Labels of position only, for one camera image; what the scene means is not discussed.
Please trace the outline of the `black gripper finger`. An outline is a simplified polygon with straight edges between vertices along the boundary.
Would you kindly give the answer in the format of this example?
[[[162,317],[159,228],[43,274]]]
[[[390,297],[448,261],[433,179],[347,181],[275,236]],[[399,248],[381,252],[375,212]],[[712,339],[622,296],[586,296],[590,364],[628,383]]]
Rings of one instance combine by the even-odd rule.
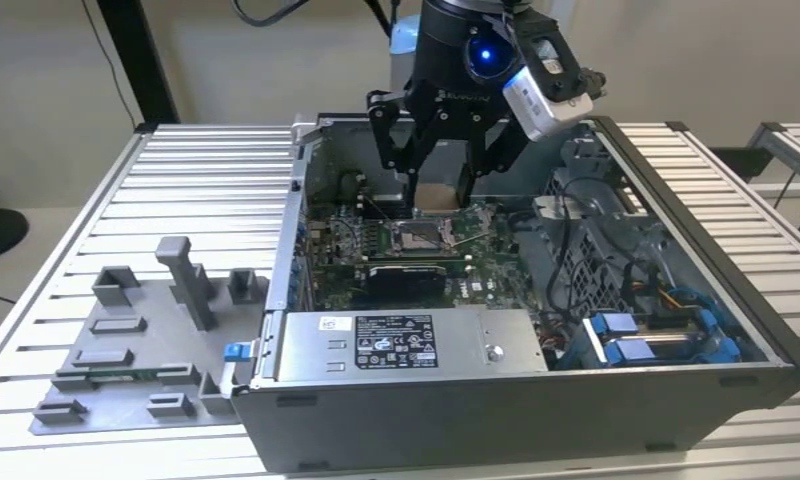
[[[402,199],[411,208],[418,184],[418,175],[424,161],[438,140],[440,110],[436,110],[424,121],[416,118],[414,128],[406,143],[399,147],[391,137],[391,128],[399,119],[399,107],[403,96],[382,90],[366,94],[366,114],[377,146],[379,162],[383,169],[407,176]]]
[[[492,172],[504,173],[512,167],[524,151],[529,139],[512,113],[498,136],[489,145],[485,144],[486,131],[474,127],[465,142],[465,161],[457,181],[457,200],[460,205],[469,203],[476,180]]]

